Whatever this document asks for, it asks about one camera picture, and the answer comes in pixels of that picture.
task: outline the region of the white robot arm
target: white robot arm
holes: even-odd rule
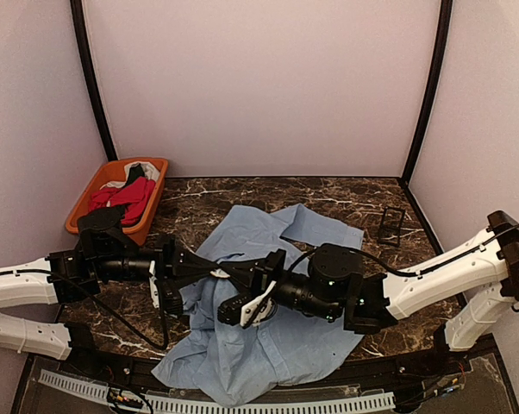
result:
[[[210,275],[223,278],[230,275],[242,293],[220,306],[218,319],[222,322],[240,323],[244,328],[261,322],[270,313],[265,301],[274,300],[309,315],[326,317],[329,322],[345,311],[345,329],[367,333],[395,324],[439,300],[478,287],[480,290],[469,304],[445,325],[447,350],[459,353],[470,349],[519,301],[519,225],[503,212],[493,213],[489,218],[488,229],[445,254],[378,278],[363,281],[360,274],[355,279],[358,283],[353,282],[357,275],[340,279],[335,275],[327,282],[327,273],[322,275],[325,279],[319,279],[296,275],[292,269],[285,271],[281,265],[283,251],[270,254],[265,260],[252,260],[255,262],[252,264],[217,265],[176,248],[173,239],[167,239],[154,251],[145,251],[123,238],[121,232],[111,232],[111,226],[95,226],[92,231],[80,232],[81,240],[74,250],[1,268],[0,308],[69,303],[92,297],[99,292],[97,279],[106,278],[148,281],[153,300],[158,303],[158,297],[163,298],[159,301],[160,313],[179,314],[182,312],[180,287]],[[104,232],[114,235],[119,245],[104,243],[101,237],[87,237]],[[328,249],[331,248],[339,249],[338,255],[348,252],[346,248],[329,246]],[[334,256],[326,259],[334,261]],[[357,258],[352,258],[352,264],[354,260],[357,262]],[[315,265],[316,259],[312,258],[310,267]],[[289,281],[293,276],[302,278]],[[334,292],[341,297],[342,286],[346,286],[345,300],[327,299]],[[0,314],[0,347],[18,352],[64,360],[74,346],[85,342],[81,335],[79,326],[35,323]],[[89,339],[91,334],[83,336]]]

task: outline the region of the white wall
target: white wall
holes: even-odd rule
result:
[[[519,0],[454,2],[411,187],[446,249],[494,210],[519,221]],[[495,335],[519,399],[519,315],[510,312]]]
[[[121,156],[186,176],[401,174],[438,0],[85,4]]]
[[[64,221],[104,162],[71,19],[68,1],[0,2],[0,266],[71,248]],[[54,309],[13,311],[50,320]],[[24,361],[0,349],[0,414]]]

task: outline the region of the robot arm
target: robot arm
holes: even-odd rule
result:
[[[217,277],[239,292],[220,305],[217,317],[223,323],[248,328],[270,317],[277,303],[329,323],[343,316],[344,329],[376,333],[429,304],[481,286],[443,331],[447,351],[458,353],[519,301],[519,229],[503,212],[490,215],[488,229],[454,250],[369,278],[363,252],[330,244],[311,252],[308,276],[283,268],[283,250],[265,259],[216,264],[178,247],[172,237],[161,239],[155,249],[138,248],[122,233],[120,217],[98,212],[79,223],[80,241],[73,250],[0,269],[0,308],[82,300],[100,292],[99,280],[115,279],[151,283],[160,312],[180,315],[179,289]],[[92,336],[81,326],[0,315],[0,346],[62,360],[73,348],[92,348]]]

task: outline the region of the white cable tray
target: white cable tray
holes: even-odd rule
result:
[[[74,379],[61,373],[41,370],[39,382],[100,405],[111,405],[106,400],[108,387],[86,380]],[[331,399],[311,403],[246,404],[237,408],[224,408],[217,403],[146,395],[156,414],[356,414],[395,408],[393,392],[364,397]],[[124,410],[149,412],[144,406],[140,411],[128,407]]]

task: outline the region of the blue shirt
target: blue shirt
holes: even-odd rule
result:
[[[252,260],[279,248],[285,267],[302,252],[283,238],[319,246],[324,242],[360,248],[363,231],[321,216],[301,204],[267,214],[237,205],[197,250],[208,260]],[[307,260],[296,268],[307,273]],[[278,307],[258,327],[217,321],[218,306],[237,294],[227,280],[207,278],[182,290],[191,333],[153,370],[166,386],[200,388],[218,404],[243,405],[276,385],[320,380],[331,374],[362,336],[318,317]]]

